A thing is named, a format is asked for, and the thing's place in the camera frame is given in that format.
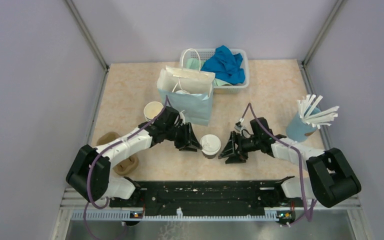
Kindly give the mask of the pale blue paper bag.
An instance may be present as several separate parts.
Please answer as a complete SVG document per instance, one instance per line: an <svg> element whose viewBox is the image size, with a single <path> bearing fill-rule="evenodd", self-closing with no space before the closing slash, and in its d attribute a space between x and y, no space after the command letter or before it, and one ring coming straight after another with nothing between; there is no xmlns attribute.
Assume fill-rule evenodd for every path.
<svg viewBox="0 0 384 240"><path fill-rule="evenodd" d="M182 113L185 121L208 126L213 110L214 72L185 67L165 66L160 70L156 87L162 102Z"/></svg>

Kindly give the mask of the brown cardboard cup carrier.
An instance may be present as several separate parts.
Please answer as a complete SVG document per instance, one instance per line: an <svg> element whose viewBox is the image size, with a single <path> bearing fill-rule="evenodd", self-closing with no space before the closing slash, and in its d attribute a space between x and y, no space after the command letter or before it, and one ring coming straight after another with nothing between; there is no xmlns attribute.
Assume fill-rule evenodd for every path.
<svg viewBox="0 0 384 240"><path fill-rule="evenodd" d="M101 136L97 141L96 145L105 145L116 139L118 139L120 135L117 132L110 131L103 136ZM139 158L136 154L131 155L129 158L126 158L120 161L117 165L113 167L113 170L119 176L127 176L131 172L133 172L139 165Z"/></svg>

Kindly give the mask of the stack of paper cups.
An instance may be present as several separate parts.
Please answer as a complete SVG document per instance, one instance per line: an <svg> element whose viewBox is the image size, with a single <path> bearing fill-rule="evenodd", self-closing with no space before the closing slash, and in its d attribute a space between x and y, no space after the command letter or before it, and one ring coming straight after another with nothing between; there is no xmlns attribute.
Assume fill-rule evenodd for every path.
<svg viewBox="0 0 384 240"><path fill-rule="evenodd" d="M158 101L149 102L143 109L143 114L147 122L155 118L163 109L164 105Z"/></svg>

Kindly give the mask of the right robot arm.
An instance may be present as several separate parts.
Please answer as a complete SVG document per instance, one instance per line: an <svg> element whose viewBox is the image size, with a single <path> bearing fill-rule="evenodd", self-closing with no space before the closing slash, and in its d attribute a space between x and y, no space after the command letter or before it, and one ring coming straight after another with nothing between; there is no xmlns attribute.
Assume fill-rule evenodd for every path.
<svg viewBox="0 0 384 240"><path fill-rule="evenodd" d="M273 192L277 205L287 206L305 195L331 208L362 190L360 180L340 149L317 149L282 134L274 135L263 117L251 120L250 126L252 133L237 122L218 157L225 159L226 164L242 164L248 160L249 153L260 151L306 171L307 177L287 177L281 181L280 188Z"/></svg>

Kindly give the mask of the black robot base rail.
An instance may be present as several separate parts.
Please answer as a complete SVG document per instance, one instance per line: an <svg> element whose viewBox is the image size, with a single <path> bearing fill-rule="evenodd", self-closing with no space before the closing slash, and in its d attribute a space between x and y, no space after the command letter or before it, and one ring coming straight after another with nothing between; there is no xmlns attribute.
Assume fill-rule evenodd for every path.
<svg viewBox="0 0 384 240"><path fill-rule="evenodd" d="M141 181L128 200L101 198L101 209L87 205L67 188L61 208L72 210L74 220L145 221L274 221L297 218L300 198L287 198L280 180Z"/></svg>

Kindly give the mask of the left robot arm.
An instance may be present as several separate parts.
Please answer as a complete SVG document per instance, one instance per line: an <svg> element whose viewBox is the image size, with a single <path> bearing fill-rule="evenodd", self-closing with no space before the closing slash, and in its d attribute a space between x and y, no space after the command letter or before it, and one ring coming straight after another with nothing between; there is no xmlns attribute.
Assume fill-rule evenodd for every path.
<svg viewBox="0 0 384 240"><path fill-rule="evenodd" d="M119 198L127 206L140 202L138 185L116 173L115 167L134 154L152 148L164 141L171 141L179 151L197 152L202 149L190 122L185 122L180 112L166 106L148 122L141 123L128 135L109 143L92 147L82 146L65 181L89 203L101 198Z"/></svg>

